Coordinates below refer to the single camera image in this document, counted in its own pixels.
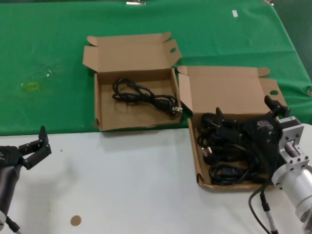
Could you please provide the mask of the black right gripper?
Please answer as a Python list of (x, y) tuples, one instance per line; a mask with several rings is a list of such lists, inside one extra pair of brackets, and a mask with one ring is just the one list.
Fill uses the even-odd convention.
[[(269, 95), (264, 98), (272, 118), (289, 117), (290, 108), (273, 100)], [(217, 134), (228, 141), (241, 141), (241, 124), (236, 119), (227, 119), (219, 107), (216, 108)], [(282, 135), (282, 125), (276, 119), (254, 118), (245, 121), (242, 130), (249, 137), (252, 148), (264, 164), (267, 173), (272, 176), (280, 162), (279, 142)]]

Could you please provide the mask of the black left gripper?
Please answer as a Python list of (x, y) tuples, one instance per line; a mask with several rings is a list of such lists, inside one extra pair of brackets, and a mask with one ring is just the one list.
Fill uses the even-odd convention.
[(0, 211), (9, 211), (21, 167), (32, 169), (52, 153), (45, 126), (39, 139), (19, 147), (0, 147)]

